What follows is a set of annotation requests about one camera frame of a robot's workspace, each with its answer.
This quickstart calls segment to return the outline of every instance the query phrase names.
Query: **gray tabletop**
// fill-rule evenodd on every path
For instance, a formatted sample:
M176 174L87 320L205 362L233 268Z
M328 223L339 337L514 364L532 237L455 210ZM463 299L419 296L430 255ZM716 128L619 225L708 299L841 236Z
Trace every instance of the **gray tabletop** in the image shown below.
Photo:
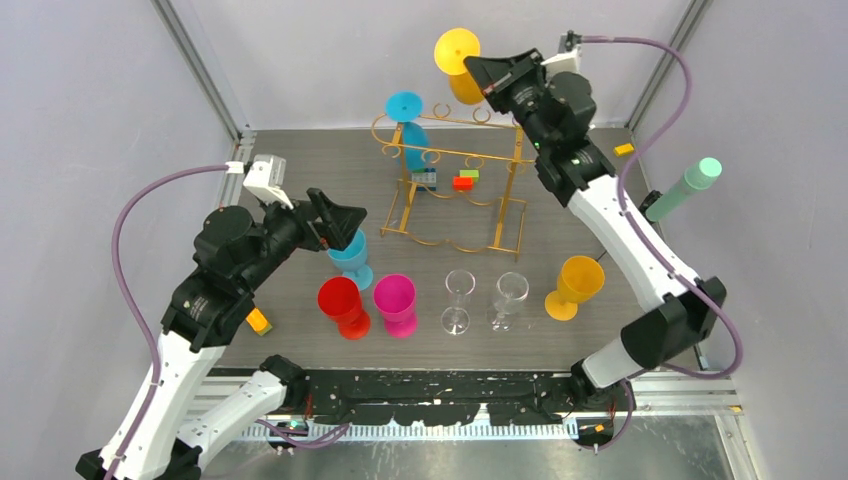
M390 133L385 132L384 138L390 138ZM504 155L511 154L514 140L512 132L503 129L436 129L428 134L433 145ZM614 163L620 163L612 148L630 141L628 131L596 129L592 136ZM326 254L299 251L256 295L256 305L274 325L273 330L260 337L244 326L221 365L255 366L269 355L280 354L312 368L560 370L603 347L622 326L642 313L621 271L605 256L600 261L606 274L604 288L580 306L577 317L569 322L548 317L544 299L555 288L563 262L574 255L598 256L603 247L542 187L532 166L516 177L513 187L513 196L528 202L521 255L516 261L513 255L501 252L469 254L449 245L423 246L396 233L381 237L380 227L386 221L400 168L395 160L381 154L368 130L262 132L253 149L253 154L259 153L287 159L285 189L290 197L305 198L306 188L318 187L336 203L368 209L362 228L374 283L390 273L409 276L418 292L419 326L409 338L390 337L374 307L372 284L362 292L372 319L371 330L361 340L345 340L315 300L323 282L339 272ZM533 158L532 152L526 151L525 158ZM436 165L439 190L452 192L451 177L465 168L462 160L444 157ZM506 163L490 161L470 195L478 200L496 198L503 194L506 177ZM644 198L646 187L639 172L627 186L635 202ZM246 192L240 204L259 213L256 200ZM461 198L443 200L419 193L408 230L425 240L448 237L468 246L483 246L494 234L497 206L497 202L492 207L479 207ZM518 215L515 208L507 212L507 245L514 245ZM471 296L469 330L451 336L442 329L440 317L448 306L444 279L456 268L472 272L477 288ZM494 332L485 320L486 308L496 280L508 271L527 277L530 294L515 327ZM695 365L691 352L680 357L679 364Z

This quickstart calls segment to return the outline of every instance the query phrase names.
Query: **red block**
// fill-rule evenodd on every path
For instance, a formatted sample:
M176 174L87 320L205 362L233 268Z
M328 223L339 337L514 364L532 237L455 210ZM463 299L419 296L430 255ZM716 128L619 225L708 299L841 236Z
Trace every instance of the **red block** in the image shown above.
M457 191L471 190L474 188L474 179L471 177L453 177L453 189Z

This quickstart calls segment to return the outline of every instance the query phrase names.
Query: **yellow cup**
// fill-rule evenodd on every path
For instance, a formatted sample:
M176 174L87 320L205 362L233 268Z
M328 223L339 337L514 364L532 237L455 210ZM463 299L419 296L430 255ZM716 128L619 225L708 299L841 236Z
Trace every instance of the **yellow cup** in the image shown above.
M555 320L571 320L577 305L589 301L604 287L604 269L591 257L576 256L565 261L557 276L557 289L545 297L545 310Z
M448 82L451 86L453 96L466 105L476 105L483 101L483 92L477 86L477 82L471 78L471 74L465 72L461 75L449 75Z

